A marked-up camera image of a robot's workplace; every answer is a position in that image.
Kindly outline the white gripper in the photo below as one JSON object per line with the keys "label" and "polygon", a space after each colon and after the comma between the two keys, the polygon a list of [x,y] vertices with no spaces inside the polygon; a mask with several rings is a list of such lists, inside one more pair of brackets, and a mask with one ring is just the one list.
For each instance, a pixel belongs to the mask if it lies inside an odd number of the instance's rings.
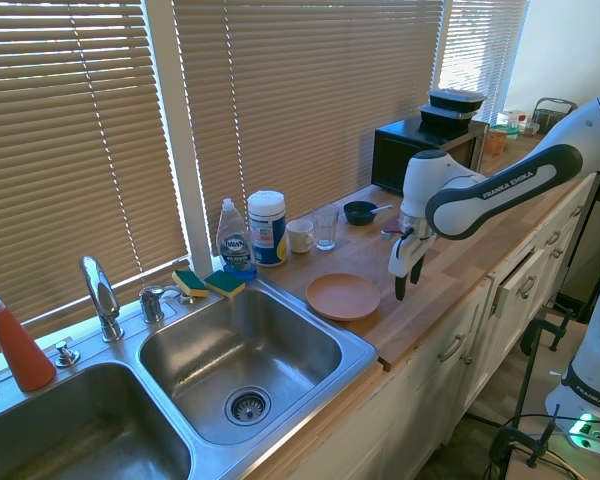
{"label": "white gripper", "polygon": [[432,247],[436,235],[421,239],[410,234],[400,237],[392,247],[389,257],[388,271],[395,276],[394,292],[399,301],[403,301],[407,291],[410,272],[410,282],[416,285],[419,282],[424,256]]}

